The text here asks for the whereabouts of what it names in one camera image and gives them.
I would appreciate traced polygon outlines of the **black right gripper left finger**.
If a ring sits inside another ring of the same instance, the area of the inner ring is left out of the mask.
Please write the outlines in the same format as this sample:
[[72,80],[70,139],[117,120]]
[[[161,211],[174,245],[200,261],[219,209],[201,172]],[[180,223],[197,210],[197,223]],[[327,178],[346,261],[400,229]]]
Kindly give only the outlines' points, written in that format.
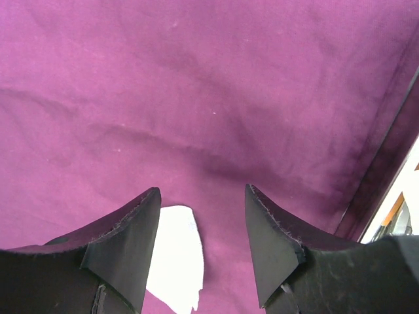
[[100,219],[1,251],[2,313],[140,313],[160,216],[150,188]]

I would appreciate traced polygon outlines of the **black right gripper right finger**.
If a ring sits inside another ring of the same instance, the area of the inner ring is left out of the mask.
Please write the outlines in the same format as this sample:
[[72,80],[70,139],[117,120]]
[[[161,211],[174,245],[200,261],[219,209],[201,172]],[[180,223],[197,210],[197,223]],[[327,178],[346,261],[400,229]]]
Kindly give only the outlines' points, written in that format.
[[418,237],[368,244],[320,230],[245,188],[259,305],[267,313],[417,313]]

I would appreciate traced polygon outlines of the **white gauze pad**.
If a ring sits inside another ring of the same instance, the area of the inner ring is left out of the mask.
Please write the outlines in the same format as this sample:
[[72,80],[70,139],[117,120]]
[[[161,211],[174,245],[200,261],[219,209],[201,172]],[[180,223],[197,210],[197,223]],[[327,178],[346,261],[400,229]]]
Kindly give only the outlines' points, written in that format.
[[163,207],[147,279],[147,290],[174,313],[198,309],[204,285],[204,252],[193,210]]

